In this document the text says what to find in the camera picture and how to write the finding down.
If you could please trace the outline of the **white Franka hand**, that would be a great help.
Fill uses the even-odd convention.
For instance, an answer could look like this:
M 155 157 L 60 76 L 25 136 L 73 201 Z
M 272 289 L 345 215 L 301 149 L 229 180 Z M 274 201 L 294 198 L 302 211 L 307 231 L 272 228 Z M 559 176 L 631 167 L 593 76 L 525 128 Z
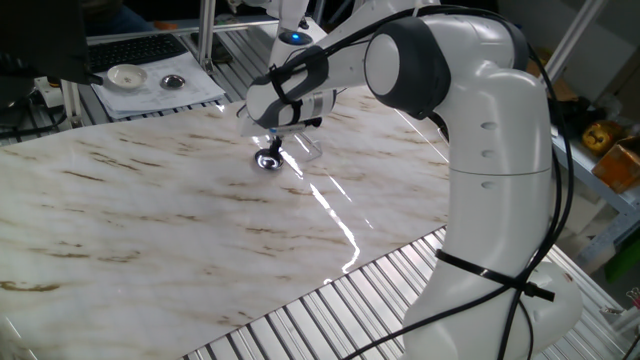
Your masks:
M 276 136 L 272 139 L 269 147 L 269 156 L 271 158 L 282 159 L 280 149 L 282 146 L 282 136 L 302 133 L 308 130 L 319 128 L 322 124 L 322 118 L 313 118 L 303 120 L 293 125 L 283 125 L 275 128 L 263 128 L 256 122 L 251 120 L 247 115 L 241 115 L 238 119 L 238 131 L 243 137 L 255 136 Z

